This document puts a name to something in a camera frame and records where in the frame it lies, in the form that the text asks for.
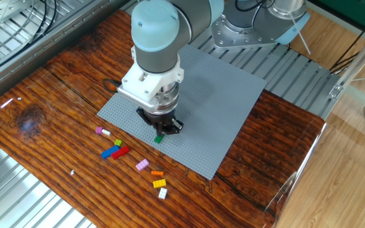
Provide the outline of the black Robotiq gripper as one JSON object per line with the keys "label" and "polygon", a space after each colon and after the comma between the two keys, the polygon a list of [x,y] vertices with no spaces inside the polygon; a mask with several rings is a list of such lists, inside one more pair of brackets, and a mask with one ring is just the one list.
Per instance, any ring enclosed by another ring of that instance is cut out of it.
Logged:
{"label": "black Robotiq gripper", "polygon": [[175,111],[172,110],[168,113],[164,114],[152,114],[144,110],[143,108],[138,108],[136,113],[149,125],[152,126],[157,133],[157,136],[163,135],[163,126],[164,126],[164,134],[178,134],[183,129],[184,124],[176,120]]}

